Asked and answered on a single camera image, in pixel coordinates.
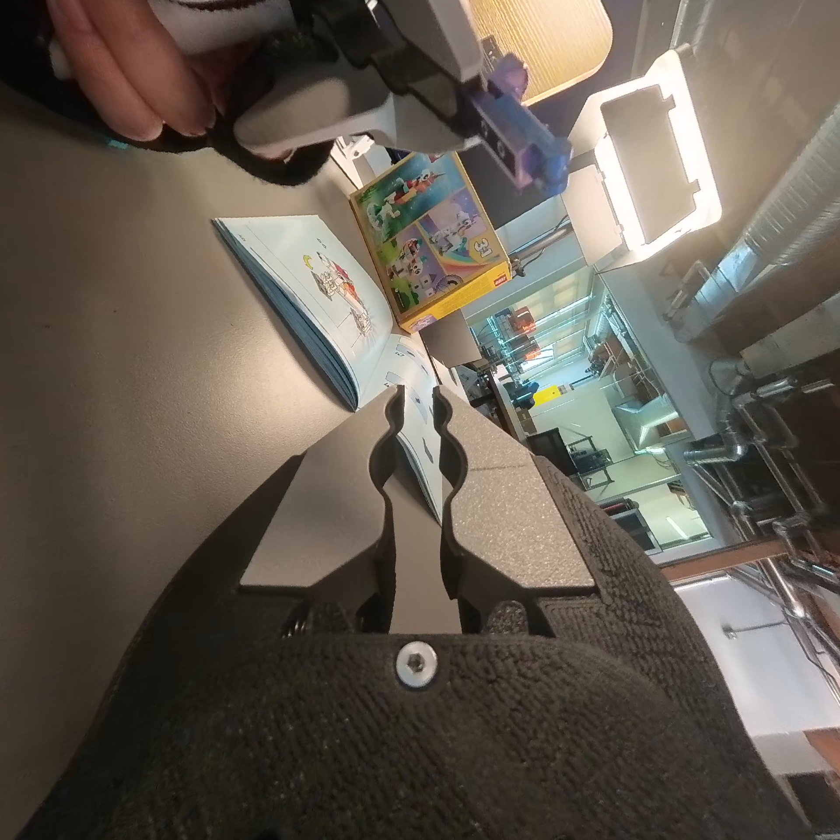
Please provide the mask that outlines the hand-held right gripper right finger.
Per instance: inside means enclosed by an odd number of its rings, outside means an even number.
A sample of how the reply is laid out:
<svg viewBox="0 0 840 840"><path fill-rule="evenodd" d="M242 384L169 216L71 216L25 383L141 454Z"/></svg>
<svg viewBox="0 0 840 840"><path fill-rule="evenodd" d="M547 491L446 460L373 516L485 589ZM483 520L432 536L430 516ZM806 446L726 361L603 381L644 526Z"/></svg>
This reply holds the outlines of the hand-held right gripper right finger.
<svg viewBox="0 0 840 840"><path fill-rule="evenodd" d="M460 629L479 634L503 602L533 634L541 603L597 594L587 549L561 510L563 476L447 387L434 389L444 502L440 570Z"/></svg>

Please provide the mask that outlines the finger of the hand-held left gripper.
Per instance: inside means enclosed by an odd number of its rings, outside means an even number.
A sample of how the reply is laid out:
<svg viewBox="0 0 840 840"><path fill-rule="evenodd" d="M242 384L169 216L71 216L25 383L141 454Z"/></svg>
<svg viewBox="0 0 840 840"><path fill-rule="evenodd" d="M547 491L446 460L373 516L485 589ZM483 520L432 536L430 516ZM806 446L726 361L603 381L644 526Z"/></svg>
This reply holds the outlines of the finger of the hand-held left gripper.
<svg viewBox="0 0 840 840"><path fill-rule="evenodd" d="M467 1L385 1L401 35L451 77L480 75L484 52Z"/></svg>
<svg viewBox="0 0 840 840"><path fill-rule="evenodd" d="M389 93L372 111L371 137L396 151L447 153L476 147L476 137L462 138L421 102Z"/></svg>

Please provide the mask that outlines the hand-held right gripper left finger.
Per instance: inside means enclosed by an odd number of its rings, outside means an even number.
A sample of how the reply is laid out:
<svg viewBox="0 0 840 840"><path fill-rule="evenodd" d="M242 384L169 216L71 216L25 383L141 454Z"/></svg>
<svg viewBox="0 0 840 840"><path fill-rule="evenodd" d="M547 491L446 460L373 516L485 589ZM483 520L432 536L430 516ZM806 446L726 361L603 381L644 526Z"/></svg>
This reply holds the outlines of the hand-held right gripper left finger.
<svg viewBox="0 0 840 840"><path fill-rule="evenodd" d="M239 586L338 606L357 632L386 634L396 596L385 484L403 429L405 387L388 385L302 457Z"/></svg>

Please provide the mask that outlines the blue and purple lego assembly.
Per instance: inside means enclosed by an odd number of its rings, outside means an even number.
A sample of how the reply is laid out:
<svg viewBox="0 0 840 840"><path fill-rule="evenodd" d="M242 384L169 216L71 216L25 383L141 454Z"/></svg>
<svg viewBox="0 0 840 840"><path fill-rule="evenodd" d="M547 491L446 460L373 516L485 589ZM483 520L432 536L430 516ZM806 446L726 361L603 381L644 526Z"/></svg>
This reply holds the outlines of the blue and purple lego assembly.
<svg viewBox="0 0 840 840"><path fill-rule="evenodd" d="M514 54L496 63L482 88L470 96L479 136L517 188L535 186L547 196L567 184L572 147L522 103L529 70Z"/></svg>

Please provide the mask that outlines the pale blue instruction booklet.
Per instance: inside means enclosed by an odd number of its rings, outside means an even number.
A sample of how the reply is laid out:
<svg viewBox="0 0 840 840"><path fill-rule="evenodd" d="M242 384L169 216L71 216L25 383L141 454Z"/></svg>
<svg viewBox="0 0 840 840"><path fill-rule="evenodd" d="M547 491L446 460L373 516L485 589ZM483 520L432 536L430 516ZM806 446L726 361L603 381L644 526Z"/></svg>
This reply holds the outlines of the pale blue instruction booklet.
<svg viewBox="0 0 840 840"><path fill-rule="evenodd" d="M396 330L379 283L318 216L216 217L213 226L351 411L390 386L404 389L398 439L440 520L445 487L434 426L437 366L419 338Z"/></svg>

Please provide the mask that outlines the yellow lego box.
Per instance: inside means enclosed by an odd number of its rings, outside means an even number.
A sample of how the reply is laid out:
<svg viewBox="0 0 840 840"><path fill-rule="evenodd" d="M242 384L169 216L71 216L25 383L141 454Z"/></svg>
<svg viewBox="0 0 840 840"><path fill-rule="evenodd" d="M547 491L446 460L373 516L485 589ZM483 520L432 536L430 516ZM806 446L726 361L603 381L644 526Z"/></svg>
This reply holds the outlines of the yellow lego box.
<svg viewBox="0 0 840 840"><path fill-rule="evenodd" d="M512 279L457 153L411 153L350 195L395 320L417 333Z"/></svg>

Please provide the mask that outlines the person's left hand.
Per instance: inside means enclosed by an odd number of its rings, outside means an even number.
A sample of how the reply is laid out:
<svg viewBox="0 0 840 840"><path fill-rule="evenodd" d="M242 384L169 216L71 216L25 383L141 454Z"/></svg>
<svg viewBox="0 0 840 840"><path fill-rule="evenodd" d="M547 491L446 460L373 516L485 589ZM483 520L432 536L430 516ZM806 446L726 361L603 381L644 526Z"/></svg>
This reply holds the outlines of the person's left hand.
<svg viewBox="0 0 840 840"><path fill-rule="evenodd" d="M55 41L72 79L99 116L129 140L164 128L196 138L216 109L201 81L145 1L48 1Z"/></svg>

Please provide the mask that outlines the light wooden panel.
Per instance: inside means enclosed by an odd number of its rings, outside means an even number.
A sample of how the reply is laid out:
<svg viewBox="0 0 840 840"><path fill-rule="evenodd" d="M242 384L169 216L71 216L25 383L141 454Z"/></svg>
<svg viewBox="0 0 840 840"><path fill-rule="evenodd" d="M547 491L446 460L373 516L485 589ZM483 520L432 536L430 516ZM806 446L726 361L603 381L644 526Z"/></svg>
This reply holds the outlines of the light wooden panel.
<svg viewBox="0 0 840 840"><path fill-rule="evenodd" d="M466 1L488 79L504 56L528 72L521 102L531 105L572 88L604 65L613 26L601 1Z"/></svg>

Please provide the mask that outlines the white light panel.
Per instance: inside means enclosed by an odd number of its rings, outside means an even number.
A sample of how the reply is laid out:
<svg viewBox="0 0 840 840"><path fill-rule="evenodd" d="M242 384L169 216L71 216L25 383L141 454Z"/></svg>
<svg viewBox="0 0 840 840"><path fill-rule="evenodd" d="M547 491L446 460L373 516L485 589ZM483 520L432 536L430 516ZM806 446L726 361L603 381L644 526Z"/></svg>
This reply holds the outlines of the white light panel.
<svg viewBox="0 0 840 840"><path fill-rule="evenodd" d="M641 263L715 224L721 201L690 88L688 43L592 94L570 132L562 194L586 265Z"/></svg>

